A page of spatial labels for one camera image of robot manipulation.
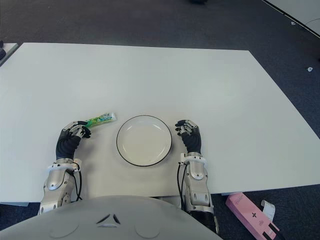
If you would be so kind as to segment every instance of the gray carpet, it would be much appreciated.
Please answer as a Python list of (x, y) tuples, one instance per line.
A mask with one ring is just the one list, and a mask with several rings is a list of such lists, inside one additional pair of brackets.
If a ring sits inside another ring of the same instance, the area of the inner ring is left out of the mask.
[[(320, 39), (261, 0), (1, 0), (0, 39), (249, 50), (320, 136)], [(287, 239), (320, 239), (320, 185), (248, 192), (276, 206)], [(254, 238), (214, 195), (221, 236)], [(37, 213), (0, 205), (0, 229)]]

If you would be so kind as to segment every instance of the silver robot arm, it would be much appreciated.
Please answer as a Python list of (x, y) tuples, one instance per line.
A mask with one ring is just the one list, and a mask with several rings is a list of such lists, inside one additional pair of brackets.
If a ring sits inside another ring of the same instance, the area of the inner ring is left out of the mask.
[[(185, 182), (185, 201), (181, 198), (182, 209), (210, 230), (219, 234), (212, 198), (208, 190), (207, 160), (201, 155), (199, 127), (190, 120), (181, 120), (175, 125), (187, 148), (187, 155), (181, 153), (180, 166), (185, 166), (182, 181)], [(182, 187), (178, 184), (180, 196)]]
[(90, 138), (90, 130), (85, 121), (73, 121), (65, 126), (56, 144), (56, 161), (48, 167), (49, 175), (43, 185), (44, 196), (40, 203), (39, 214), (46, 213), (71, 203), (71, 194), (76, 185), (76, 172), (79, 172), (80, 186), (77, 201), (81, 199), (81, 161), (74, 159), (82, 138)]

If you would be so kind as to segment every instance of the white plate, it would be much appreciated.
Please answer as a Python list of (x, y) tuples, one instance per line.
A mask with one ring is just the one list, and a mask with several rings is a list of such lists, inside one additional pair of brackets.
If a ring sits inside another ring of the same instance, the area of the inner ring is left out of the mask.
[(135, 116), (119, 129), (116, 147), (128, 163), (146, 167), (163, 160), (170, 151), (172, 137), (167, 125), (154, 116)]

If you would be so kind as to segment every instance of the white label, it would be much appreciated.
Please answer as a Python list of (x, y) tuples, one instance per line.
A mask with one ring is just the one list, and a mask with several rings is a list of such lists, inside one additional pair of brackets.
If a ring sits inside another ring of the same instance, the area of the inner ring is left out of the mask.
[(275, 212), (276, 212), (276, 207), (275, 205), (262, 200), (261, 201), (261, 206), (263, 206), (263, 213), (268, 217), (268, 219), (272, 222), (274, 220)]

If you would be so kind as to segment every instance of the toothpaste tube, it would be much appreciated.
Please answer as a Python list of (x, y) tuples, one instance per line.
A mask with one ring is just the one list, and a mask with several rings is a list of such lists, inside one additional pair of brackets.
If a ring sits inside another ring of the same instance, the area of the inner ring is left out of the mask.
[(87, 128), (100, 125), (100, 124), (105, 124), (105, 123), (110, 123), (117, 120), (116, 115), (114, 112), (107, 112), (105, 114), (102, 114), (101, 116), (91, 118), (87, 120), (87, 124), (85, 125)]

